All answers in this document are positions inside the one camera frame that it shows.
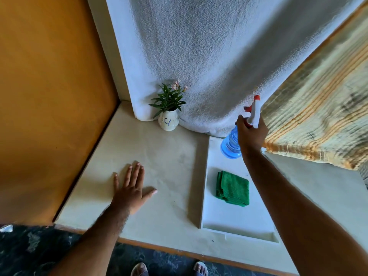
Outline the person's left forearm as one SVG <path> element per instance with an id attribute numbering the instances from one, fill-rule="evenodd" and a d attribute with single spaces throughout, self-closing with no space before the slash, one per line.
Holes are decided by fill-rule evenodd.
<path id="1" fill-rule="evenodd" d="M 125 205 L 110 205 L 48 276 L 106 276 L 117 239 L 130 215 Z"/>

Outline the person's right foot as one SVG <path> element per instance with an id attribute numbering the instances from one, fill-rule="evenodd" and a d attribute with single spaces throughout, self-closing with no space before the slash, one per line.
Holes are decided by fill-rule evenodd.
<path id="1" fill-rule="evenodd" d="M 191 270 L 190 276 L 209 276 L 209 272 L 203 262 L 197 261 Z"/>

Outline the striped yellow curtain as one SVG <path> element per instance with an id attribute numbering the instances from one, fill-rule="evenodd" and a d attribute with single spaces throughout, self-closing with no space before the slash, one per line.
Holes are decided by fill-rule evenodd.
<path id="1" fill-rule="evenodd" d="M 368 0 L 262 106 L 266 152 L 358 170 L 368 162 Z"/>

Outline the person's left foot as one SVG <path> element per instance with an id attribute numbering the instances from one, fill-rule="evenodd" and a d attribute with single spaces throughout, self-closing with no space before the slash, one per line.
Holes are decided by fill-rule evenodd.
<path id="1" fill-rule="evenodd" d="M 146 265 L 141 262 L 133 267 L 130 276 L 149 276 L 149 272 Z"/>

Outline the person's foot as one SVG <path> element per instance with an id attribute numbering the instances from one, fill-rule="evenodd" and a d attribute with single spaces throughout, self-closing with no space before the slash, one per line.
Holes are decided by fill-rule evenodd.
<path id="1" fill-rule="evenodd" d="M 149 272 L 146 265 L 141 262 L 133 267 L 130 276 L 149 276 Z"/>
<path id="2" fill-rule="evenodd" d="M 191 270 L 190 276 L 209 276 L 209 272 L 203 262 L 197 261 Z"/>

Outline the white terry towel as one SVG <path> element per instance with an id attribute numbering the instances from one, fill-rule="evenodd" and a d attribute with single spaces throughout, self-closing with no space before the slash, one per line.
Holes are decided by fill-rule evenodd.
<path id="1" fill-rule="evenodd" d="M 224 137 L 364 0 L 106 0 L 135 117 L 161 83 L 187 86 L 186 129 Z"/>

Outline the person's right forearm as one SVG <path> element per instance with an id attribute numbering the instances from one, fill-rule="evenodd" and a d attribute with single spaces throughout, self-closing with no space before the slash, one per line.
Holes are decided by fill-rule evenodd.
<path id="1" fill-rule="evenodd" d="M 300 276 L 368 276 L 368 253 L 252 146 L 243 161 Z"/>

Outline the white rectangular tray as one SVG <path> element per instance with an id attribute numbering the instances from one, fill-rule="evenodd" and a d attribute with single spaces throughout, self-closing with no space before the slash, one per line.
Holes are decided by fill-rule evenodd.
<path id="1" fill-rule="evenodd" d="M 229 159 L 220 151 L 222 139 L 209 137 L 200 228 L 230 236 L 254 238 L 279 244 L 274 222 L 242 160 Z M 227 171 L 249 181 L 250 205 L 241 207 L 215 197 L 217 174 Z"/>

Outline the green artificial plant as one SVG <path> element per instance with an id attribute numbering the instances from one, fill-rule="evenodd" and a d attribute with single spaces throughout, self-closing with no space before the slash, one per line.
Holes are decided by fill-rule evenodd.
<path id="1" fill-rule="evenodd" d="M 158 110 L 153 118 L 156 119 L 161 113 L 168 111 L 179 110 L 182 112 L 182 106 L 187 104 L 183 98 L 188 86 L 182 87 L 178 81 L 175 81 L 171 85 L 163 83 L 160 88 L 162 92 L 157 97 L 152 98 L 153 103 L 149 104 L 149 106 Z"/>

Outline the folded green microfibre cloth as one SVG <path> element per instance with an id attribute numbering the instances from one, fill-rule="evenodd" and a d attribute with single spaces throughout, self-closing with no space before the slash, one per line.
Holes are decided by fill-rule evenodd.
<path id="1" fill-rule="evenodd" d="M 217 175 L 215 197 L 228 204 L 245 207 L 250 204 L 249 186 L 249 180 L 220 171 Z"/>

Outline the blue spray bottle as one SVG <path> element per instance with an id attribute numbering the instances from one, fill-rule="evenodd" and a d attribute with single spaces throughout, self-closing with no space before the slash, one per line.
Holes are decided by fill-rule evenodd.
<path id="1" fill-rule="evenodd" d="M 255 95 L 254 100 L 250 106 L 244 107 L 246 112 L 246 117 L 244 117 L 244 124 L 247 128 L 259 127 L 260 121 L 260 95 Z M 235 126 L 234 129 L 223 139 L 220 145 L 221 152 L 229 159 L 237 159 L 241 157 L 242 153 L 238 143 L 238 127 Z"/>

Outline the person's left hand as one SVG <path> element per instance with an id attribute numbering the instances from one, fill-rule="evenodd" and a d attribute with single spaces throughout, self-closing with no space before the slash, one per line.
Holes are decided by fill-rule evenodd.
<path id="1" fill-rule="evenodd" d="M 113 196 L 110 208 L 119 211 L 120 213 L 134 214 L 136 213 L 147 200 L 142 200 L 142 194 L 146 190 L 156 189 L 152 186 L 144 187 L 145 168 L 140 164 L 140 174 L 135 187 L 130 187 L 130 166 L 128 166 L 125 175 L 120 180 L 120 190 Z"/>

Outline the white ceramic vase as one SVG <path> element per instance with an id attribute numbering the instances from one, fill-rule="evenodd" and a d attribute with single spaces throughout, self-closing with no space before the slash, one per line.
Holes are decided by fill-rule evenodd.
<path id="1" fill-rule="evenodd" d="M 159 114 L 158 123 L 164 131 L 172 131 L 179 125 L 179 110 L 164 111 Z"/>

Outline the person's right hand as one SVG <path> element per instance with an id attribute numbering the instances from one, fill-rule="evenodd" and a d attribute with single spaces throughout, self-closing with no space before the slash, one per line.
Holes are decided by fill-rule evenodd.
<path id="1" fill-rule="evenodd" d="M 248 133 L 246 135 L 238 134 L 238 144 L 240 146 L 242 156 L 245 157 L 250 152 L 261 153 L 261 148 L 264 145 L 268 132 L 269 130 L 265 125 L 263 117 L 260 116 L 258 128 L 248 128 Z"/>

